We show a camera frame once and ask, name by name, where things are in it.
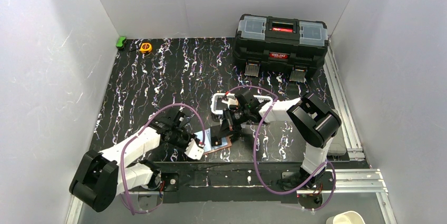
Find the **brown leather card holder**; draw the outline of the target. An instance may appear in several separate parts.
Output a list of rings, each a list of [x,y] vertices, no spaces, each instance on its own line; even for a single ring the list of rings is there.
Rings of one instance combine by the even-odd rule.
[[[204,154],[210,154],[232,146],[230,137],[218,138],[219,130],[219,125],[212,126],[206,129],[204,138],[202,135],[202,131],[195,133],[200,142],[203,142],[205,144],[203,148]]]

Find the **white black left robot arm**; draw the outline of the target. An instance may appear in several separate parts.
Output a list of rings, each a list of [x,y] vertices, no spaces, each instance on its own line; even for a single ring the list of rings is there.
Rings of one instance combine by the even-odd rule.
[[[129,190],[148,186],[156,173],[154,165],[149,161],[137,161],[139,157],[158,148],[162,142],[182,150],[193,160],[200,160],[204,154],[203,139],[184,128],[188,121],[180,107],[199,115],[186,104],[170,104],[122,142],[105,150],[86,152],[71,181],[69,193],[96,212],[105,210],[122,194],[131,213],[135,213]]]

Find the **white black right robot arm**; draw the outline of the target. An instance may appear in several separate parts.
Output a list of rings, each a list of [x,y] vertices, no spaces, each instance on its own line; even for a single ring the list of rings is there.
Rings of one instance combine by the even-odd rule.
[[[342,122],[338,114],[317,96],[307,93],[300,98],[276,101],[266,96],[253,95],[245,90],[237,94],[216,93],[211,111],[220,124],[211,129],[211,144],[224,137],[242,132],[248,122],[257,125],[290,122],[306,142],[304,160],[299,173],[279,181],[283,188],[303,185],[313,187],[327,166],[327,153]]]

